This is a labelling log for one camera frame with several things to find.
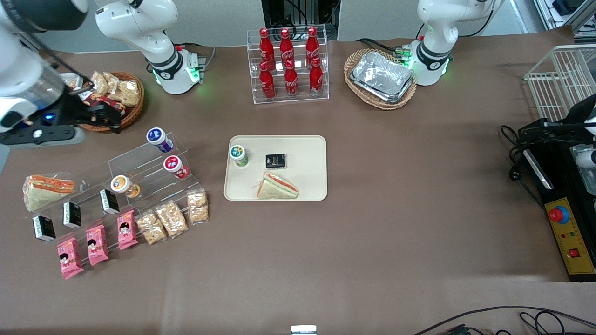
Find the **bottle cap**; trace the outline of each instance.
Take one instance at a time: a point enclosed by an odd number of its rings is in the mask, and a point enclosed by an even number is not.
[[[110,183],[112,191],[116,193],[124,193],[131,187],[131,180],[126,176],[115,176]]]
[[[292,70],[294,69],[294,60],[285,60],[284,65],[287,70]]]
[[[153,145],[161,144],[165,139],[166,132],[162,128],[151,128],[147,132],[147,141]]]
[[[242,160],[246,156],[246,151],[242,145],[234,145],[229,149],[229,157],[232,160]]]
[[[168,172],[176,172],[182,168],[182,161],[178,156],[168,156],[163,161],[163,168]]]

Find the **brown tabletop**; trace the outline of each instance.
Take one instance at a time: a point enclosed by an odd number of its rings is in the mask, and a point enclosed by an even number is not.
[[[138,52],[65,55],[85,73],[138,75],[145,113],[120,135],[11,153],[0,176],[2,333],[287,334],[316,324],[320,334],[411,334],[495,305],[596,319],[596,284],[567,282],[545,215],[507,177],[498,135],[536,118],[522,76],[572,42],[570,29],[462,38],[440,82],[396,111],[364,104],[344,83],[345,59],[363,47],[355,42],[330,43],[329,101],[258,107],[244,48],[219,48],[205,83],[180,96],[157,86]],[[190,148],[211,221],[62,279],[54,244],[35,240],[24,219],[25,177],[92,168],[143,144],[152,126]],[[327,139],[324,201],[224,199],[230,138],[268,134]],[[458,323],[523,330],[513,311]]]

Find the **sandwich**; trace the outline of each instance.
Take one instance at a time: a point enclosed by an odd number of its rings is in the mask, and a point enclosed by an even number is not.
[[[271,173],[265,173],[257,192],[258,199],[295,199],[298,189],[291,183]]]
[[[33,212],[62,199],[74,190],[75,183],[70,180],[40,175],[28,176],[23,185],[25,206],[28,211]]]

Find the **pink snack package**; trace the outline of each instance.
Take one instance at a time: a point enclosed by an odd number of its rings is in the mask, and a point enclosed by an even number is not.
[[[136,243],[136,228],[135,228],[135,217],[133,216],[134,210],[118,216],[118,247],[120,250],[124,250],[128,247],[134,246]]]
[[[108,257],[108,245],[105,242],[104,225],[95,226],[85,232],[87,236],[87,249],[89,252],[89,263],[91,266],[110,259]]]
[[[79,244],[74,237],[58,245],[58,256],[64,279],[83,271],[83,266],[80,263]]]

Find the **small black package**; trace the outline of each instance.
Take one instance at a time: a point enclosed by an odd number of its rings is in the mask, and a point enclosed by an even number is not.
[[[38,240],[50,242],[56,238],[52,220],[45,216],[36,216],[33,218],[33,227],[35,229],[35,238]]]
[[[118,212],[120,211],[120,207],[118,206],[118,199],[116,198],[116,194],[114,192],[108,190],[101,190],[100,197],[101,208],[104,210],[105,213],[118,214]]]
[[[73,229],[80,228],[80,207],[76,203],[63,204],[63,222],[62,224]]]

